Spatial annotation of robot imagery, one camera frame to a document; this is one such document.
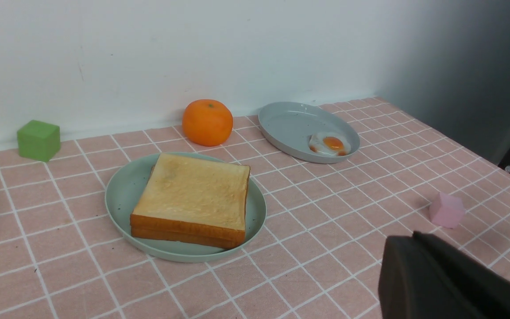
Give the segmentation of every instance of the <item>fried egg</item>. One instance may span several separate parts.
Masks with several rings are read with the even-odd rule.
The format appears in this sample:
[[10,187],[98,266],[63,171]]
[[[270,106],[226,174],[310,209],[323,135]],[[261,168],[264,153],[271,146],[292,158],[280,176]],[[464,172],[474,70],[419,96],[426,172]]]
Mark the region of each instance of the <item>fried egg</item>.
[[324,156],[344,156],[352,149],[346,137],[334,132],[314,133],[310,136],[308,147],[314,153]]

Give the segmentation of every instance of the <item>egg yolk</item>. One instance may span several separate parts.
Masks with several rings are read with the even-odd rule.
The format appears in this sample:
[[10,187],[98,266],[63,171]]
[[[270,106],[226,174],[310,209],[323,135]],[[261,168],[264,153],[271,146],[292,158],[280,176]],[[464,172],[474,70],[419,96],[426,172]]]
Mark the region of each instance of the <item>egg yolk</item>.
[[322,142],[324,142],[324,144],[332,151],[339,151],[344,148],[342,141],[333,136],[324,137]]

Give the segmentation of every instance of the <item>white wall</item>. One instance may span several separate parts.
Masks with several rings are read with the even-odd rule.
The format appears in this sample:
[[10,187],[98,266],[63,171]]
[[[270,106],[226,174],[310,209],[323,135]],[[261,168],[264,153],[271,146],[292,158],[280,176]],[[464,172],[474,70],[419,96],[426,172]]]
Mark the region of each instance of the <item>white wall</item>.
[[30,119],[95,134],[178,119],[199,98],[244,115],[273,101],[370,96],[407,45],[399,36],[415,8],[394,7],[393,0],[0,0],[0,142]]
[[376,92],[498,153],[510,1],[0,0],[0,142],[30,119],[68,139],[173,123],[199,98],[246,115]]

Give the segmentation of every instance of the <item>plate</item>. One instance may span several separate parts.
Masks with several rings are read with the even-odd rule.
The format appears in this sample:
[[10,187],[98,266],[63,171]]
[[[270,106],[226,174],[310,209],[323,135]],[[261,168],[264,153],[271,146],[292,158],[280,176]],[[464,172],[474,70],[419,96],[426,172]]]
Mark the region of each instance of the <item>plate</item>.
[[[218,158],[196,153],[170,152],[171,154],[202,158],[222,162]],[[249,244],[259,233],[267,217],[267,205],[261,190],[249,178],[247,211],[245,213],[245,241],[239,247],[222,249],[184,242],[148,240],[131,236],[129,216],[139,201],[147,185],[151,168],[158,160],[158,154],[145,156],[132,161],[115,173],[105,190],[105,206],[109,216],[122,236],[136,248],[152,256],[174,262],[207,262],[227,257]]]
[[[296,102],[276,102],[259,112],[265,139],[276,148],[303,161],[333,164],[347,160],[359,149],[359,135],[346,121],[319,107]],[[308,147],[310,136],[317,132],[336,132],[352,146],[348,155],[324,156]]]

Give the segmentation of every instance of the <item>egg white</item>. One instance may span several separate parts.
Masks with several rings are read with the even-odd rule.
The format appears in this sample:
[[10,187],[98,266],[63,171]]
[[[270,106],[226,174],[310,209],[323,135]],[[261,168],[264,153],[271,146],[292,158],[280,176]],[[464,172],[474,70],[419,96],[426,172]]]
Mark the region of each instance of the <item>egg white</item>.
[[[324,144],[324,138],[326,137],[335,137],[339,139],[344,147],[341,150],[332,150],[326,144]],[[350,153],[352,150],[352,146],[346,140],[344,135],[335,132],[317,132],[310,136],[310,141],[308,141],[308,147],[314,153],[318,153],[323,156],[343,156]]]

